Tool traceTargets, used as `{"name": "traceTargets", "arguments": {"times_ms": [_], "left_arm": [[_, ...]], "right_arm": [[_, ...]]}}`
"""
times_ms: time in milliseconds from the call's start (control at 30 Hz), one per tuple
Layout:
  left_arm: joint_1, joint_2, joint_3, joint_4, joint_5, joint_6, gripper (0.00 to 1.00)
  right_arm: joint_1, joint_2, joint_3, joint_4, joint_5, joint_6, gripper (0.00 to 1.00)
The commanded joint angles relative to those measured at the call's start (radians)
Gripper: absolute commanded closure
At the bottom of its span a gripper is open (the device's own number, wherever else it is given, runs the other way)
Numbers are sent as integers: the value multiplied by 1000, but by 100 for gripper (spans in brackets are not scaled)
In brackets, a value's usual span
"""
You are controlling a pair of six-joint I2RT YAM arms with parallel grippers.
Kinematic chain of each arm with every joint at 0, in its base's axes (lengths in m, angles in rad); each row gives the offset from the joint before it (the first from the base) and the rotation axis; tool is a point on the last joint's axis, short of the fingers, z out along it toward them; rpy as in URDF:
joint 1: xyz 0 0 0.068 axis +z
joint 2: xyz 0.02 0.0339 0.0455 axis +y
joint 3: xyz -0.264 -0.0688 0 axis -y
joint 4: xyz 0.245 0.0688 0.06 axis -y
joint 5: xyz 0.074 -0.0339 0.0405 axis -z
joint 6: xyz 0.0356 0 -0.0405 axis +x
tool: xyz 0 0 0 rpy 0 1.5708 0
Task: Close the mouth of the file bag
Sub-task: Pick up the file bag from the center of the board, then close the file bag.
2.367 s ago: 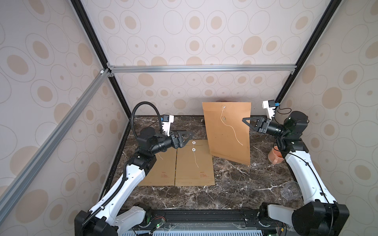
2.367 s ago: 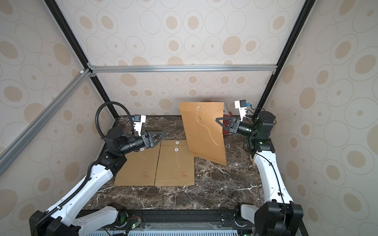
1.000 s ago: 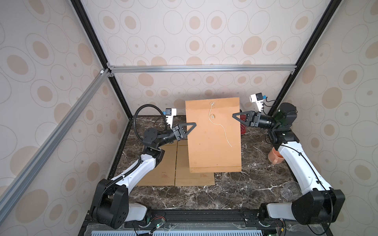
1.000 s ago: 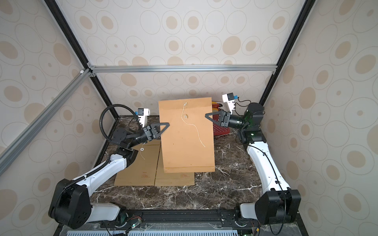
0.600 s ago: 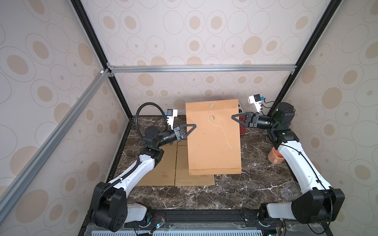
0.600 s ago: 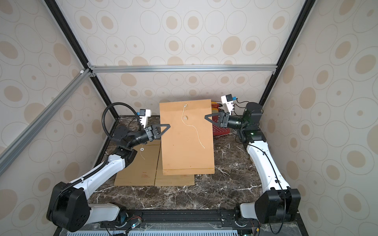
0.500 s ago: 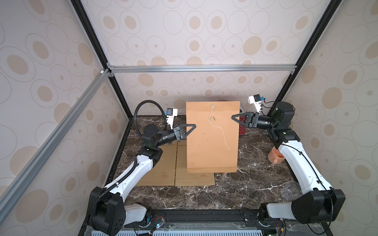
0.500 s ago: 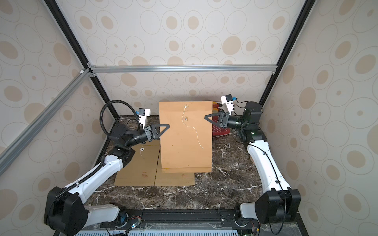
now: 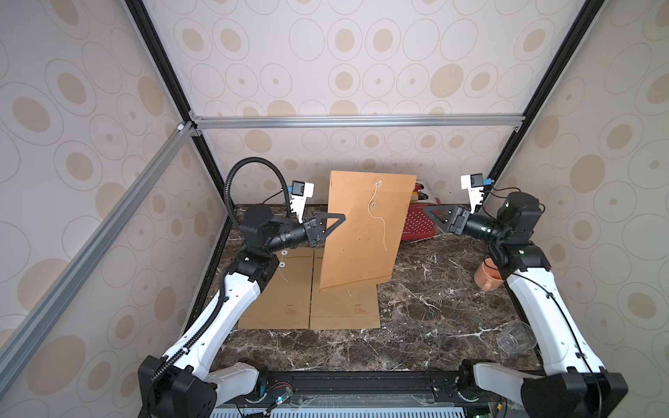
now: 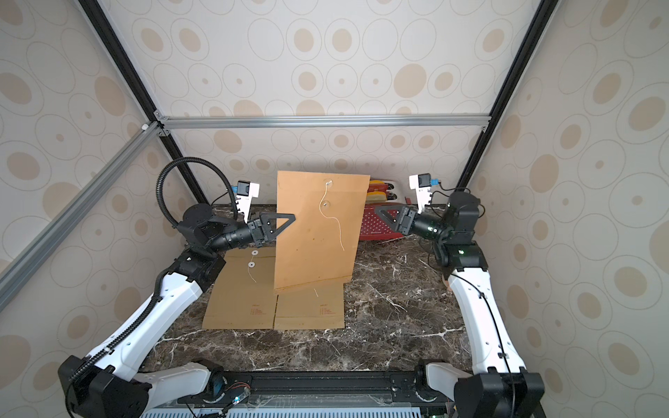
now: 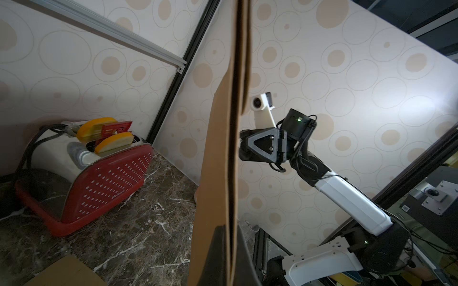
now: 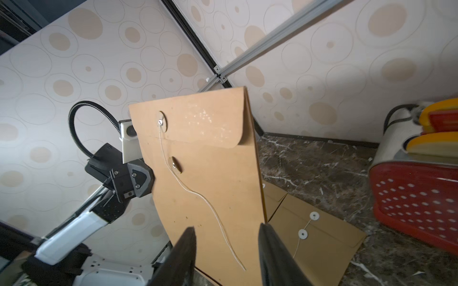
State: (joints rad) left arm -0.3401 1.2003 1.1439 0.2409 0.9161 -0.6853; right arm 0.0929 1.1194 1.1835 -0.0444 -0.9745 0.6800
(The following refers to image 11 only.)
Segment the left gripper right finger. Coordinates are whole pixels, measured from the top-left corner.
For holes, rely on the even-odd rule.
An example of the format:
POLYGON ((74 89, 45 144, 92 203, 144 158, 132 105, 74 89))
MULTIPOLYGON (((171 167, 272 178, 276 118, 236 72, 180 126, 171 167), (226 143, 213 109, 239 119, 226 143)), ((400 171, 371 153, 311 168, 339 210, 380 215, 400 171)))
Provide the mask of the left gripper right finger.
POLYGON ((261 286, 240 226, 237 227, 236 286, 261 286))

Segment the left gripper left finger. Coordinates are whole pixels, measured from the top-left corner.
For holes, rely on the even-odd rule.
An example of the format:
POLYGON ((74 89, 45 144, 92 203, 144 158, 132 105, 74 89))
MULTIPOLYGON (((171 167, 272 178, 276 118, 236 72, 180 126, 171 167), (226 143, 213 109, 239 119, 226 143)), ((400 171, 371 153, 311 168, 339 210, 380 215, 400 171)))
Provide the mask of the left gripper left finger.
POLYGON ((229 273, 229 243, 225 225, 214 229, 198 286, 226 286, 229 273))

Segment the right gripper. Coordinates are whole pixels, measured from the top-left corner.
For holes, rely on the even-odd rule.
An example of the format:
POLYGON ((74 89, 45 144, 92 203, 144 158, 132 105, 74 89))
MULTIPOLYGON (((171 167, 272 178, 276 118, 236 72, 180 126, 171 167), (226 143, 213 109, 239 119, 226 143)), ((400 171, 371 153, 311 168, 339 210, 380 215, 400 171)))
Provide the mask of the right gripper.
POLYGON ((240 132, 239 158, 248 162, 281 165, 292 155, 293 139, 278 128, 243 130, 240 132))

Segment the brown file envelope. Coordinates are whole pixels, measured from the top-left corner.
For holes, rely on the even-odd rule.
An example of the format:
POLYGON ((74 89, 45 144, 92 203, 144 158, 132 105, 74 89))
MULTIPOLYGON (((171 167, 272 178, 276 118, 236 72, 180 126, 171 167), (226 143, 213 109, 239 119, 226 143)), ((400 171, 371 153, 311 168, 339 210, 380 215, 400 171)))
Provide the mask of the brown file envelope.
POLYGON ((229 243, 227 286, 236 276, 240 118, 247 108, 251 75, 250 1, 236 1, 230 62, 212 103, 194 217, 187 283, 198 286, 214 229, 225 225, 229 243))
POLYGON ((107 286, 75 256, 65 256, 28 281, 26 286, 107 286))

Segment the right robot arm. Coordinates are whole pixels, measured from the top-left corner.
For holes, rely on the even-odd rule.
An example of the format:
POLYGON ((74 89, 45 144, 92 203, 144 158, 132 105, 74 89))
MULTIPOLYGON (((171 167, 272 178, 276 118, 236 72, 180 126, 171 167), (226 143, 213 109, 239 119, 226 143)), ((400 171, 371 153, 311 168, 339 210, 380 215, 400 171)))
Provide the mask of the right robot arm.
POLYGON ((270 108, 256 107, 254 117, 256 128, 240 133, 240 158, 268 163, 280 173, 285 171, 284 162, 288 162, 301 179, 358 223, 358 227, 301 255, 270 259, 262 283, 302 286, 348 271, 364 270, 378 275, 397 271, 401 254, 410 241, 409 231, 308 151, 308 141, 317 125, 315 116, 290 109, 283 120, 275 122, 270 108))

